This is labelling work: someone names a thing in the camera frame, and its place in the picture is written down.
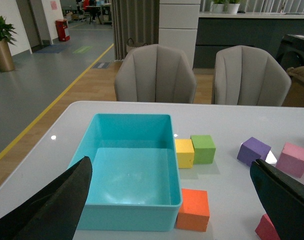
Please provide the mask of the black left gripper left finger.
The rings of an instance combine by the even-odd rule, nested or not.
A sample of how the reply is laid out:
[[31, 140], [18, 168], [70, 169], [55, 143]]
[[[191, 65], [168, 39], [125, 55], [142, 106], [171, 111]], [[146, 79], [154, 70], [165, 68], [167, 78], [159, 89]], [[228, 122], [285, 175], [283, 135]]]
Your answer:
[[16, 209], [0, 218], [0, 240], [71, 240], [92, 178], [85, 156]]

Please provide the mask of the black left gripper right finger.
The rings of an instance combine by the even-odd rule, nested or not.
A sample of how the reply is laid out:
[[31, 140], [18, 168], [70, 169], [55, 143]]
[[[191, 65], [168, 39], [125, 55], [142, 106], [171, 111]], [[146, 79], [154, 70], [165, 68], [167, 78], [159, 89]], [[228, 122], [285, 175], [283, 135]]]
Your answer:
[[251, 163], [259, 200], [282, 240], [304, 240], [304, 184], [267, 162]]

